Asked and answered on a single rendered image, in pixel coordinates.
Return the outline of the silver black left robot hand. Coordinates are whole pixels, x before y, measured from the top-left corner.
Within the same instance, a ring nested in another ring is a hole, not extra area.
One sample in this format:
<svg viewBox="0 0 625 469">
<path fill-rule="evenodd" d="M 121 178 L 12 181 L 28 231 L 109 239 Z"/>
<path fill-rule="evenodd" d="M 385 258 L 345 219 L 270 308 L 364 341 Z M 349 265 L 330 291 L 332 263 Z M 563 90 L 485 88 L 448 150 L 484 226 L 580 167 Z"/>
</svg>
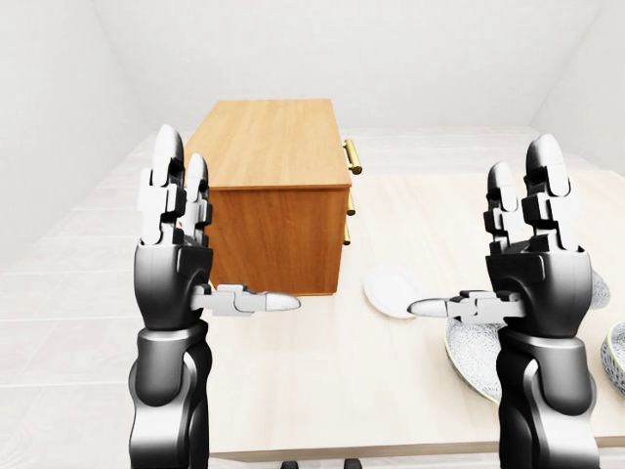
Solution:
<svg viewBox="0 0 625 469">
<path fill-rule="evenodd" d="M 146 328 L 189 328 L 205 309 L 216 316 L 247 317 L 301 306 L 289 294 L 209 282 L 213 250 L 204 230 L 212 222 L 213 206 L 207 165 L 198 153 L 184 163 L 182 138 L 169 124 L 161 126 L 151 166 L 142 172 L 138 209 L 142 228 L 135 251 L 134 289 Z"/>
</svg>

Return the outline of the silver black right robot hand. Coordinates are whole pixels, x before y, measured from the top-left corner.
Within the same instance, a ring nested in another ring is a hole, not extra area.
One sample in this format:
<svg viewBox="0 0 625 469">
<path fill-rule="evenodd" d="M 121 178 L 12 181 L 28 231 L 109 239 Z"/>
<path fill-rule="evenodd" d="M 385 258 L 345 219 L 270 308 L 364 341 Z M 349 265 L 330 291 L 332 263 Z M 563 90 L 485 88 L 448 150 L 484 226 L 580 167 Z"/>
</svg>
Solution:
<svg viewBox="0 0 625 469">
<path fill-rule="evenodd" d="M 525 171 L 524 198 L 517 197 L 505 162 L 488 173 L 483 220 L 492 236 L 486 257 L 491 290 L 419 300 L 408 306 L 408 313 L 467 323 L 504 322 L 536 337 L 576 335 L 591 303 L 592 268 L 578 243 L 577 198 L 553 136 L 531 142 Z"/>
</svg>

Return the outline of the patterned bowl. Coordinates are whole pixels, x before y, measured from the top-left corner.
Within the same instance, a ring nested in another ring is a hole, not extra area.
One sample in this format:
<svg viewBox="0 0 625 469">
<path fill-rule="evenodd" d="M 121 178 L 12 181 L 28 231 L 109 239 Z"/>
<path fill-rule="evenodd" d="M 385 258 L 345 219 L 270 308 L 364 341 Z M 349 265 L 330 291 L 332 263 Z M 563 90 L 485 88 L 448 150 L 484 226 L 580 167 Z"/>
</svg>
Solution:
<svg viewBox="0 0 625 469">
<path fill-rule="evenodd" d="M 610 299 L 611 295 L 607 283 L 597 271 L 593 270 L 590 309 L 603 309 L 609 304 Z"/>
<path fill-rule="evenodd" d="M 448 319 L 444 347 L 460 379 L 482 397 L 499 404 L 502 388 L 496 371 L 502 323 L 463 323 Z"/>
<path fill-rule="evenodd" d="M 608 380 L 625 397 L 625 321 L 615 324 L 608 331 L 600 356 Z"/>
</svg>

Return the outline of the wooden cabinet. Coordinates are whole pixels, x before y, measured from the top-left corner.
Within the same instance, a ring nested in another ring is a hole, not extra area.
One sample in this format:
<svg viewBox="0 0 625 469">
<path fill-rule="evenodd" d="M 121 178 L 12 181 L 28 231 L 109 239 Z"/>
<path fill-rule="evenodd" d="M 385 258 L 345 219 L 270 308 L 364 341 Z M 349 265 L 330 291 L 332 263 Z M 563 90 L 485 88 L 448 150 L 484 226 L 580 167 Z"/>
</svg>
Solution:
<svg viewBox="0 0 625 469">
<path fill-rule="evenodd" d="M 208 168 L 213 283 L 336 292 L 352 180 L 330 101 L 219 101 L 186 143 L 195 153 Z"/>
</svg>

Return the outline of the white plate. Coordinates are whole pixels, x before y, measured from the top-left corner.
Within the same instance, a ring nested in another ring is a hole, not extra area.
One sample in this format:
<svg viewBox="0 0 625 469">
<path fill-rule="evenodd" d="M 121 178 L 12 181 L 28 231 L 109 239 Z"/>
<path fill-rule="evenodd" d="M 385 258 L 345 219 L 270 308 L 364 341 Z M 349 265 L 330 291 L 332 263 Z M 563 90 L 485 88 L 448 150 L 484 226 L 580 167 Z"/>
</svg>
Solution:
<svg viewBox="0 0 625 469">
<path fill-rule="evenodd" d="M 398 320 L 413 320 L 408 307 L 422 298 L 423 283 L 416 274 L 399 264 L 380 264 L 365 276 L 364 294 L 383 315 Z"/>
</svg>

